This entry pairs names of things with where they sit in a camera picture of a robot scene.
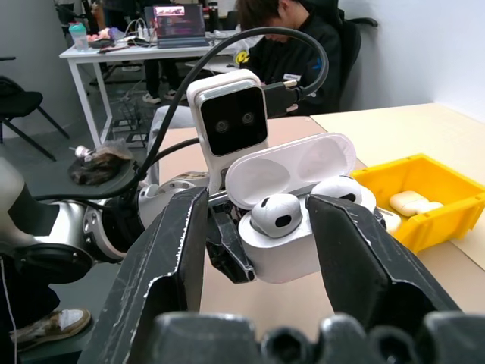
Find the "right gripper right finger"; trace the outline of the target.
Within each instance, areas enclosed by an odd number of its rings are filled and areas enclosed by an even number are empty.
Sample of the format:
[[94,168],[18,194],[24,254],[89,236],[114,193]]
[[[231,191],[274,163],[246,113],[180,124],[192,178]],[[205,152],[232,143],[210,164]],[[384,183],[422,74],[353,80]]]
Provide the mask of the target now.
[[415,334],[428,313],[459,309],[368,209],[321,195],[310,195],[306,207],[334,312],[352,316],[367,331],[386,325]]

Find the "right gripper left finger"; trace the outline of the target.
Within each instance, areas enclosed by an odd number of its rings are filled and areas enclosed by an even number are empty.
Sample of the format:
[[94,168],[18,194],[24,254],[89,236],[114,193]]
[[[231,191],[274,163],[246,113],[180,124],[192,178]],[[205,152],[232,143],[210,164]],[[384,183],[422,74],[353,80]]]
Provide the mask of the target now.
[[176,193],[128,250],[81,363],[138,363],[156,318],[198,312],[202,300],[208,192]]

